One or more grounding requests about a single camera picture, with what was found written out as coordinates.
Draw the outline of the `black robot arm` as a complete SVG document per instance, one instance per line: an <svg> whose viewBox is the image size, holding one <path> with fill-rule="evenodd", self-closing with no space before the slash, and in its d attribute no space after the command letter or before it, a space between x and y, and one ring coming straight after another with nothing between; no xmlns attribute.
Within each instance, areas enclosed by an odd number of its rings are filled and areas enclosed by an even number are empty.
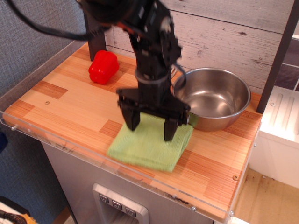
<svg viewBox="0 0 299 224"><path fill-rule="evenodd" d="M136 57L137 88L118 89L118 104L130 130L141 113L165 120L164 140L188 123L190 107L171 93L171 68L181 56L169 10L158 0L81 0L79 5L101 26L118 26L129 35Z"/></svg>

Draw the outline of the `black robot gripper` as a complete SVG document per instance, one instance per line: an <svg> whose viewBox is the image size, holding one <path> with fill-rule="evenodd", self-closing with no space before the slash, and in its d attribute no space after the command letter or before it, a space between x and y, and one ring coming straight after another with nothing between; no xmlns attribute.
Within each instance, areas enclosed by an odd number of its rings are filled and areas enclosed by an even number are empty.
<svg viewBox="0 0 299 224"><path fill-rule="evenodd" d="M186 125L189 122L190 106L173 96L169 77L159 81L151 81L148 84L138 81L137 88L117 89L118 105L131 131L139 125L141 112L166 119L164 141L171 141L178 125Z"/></svg>

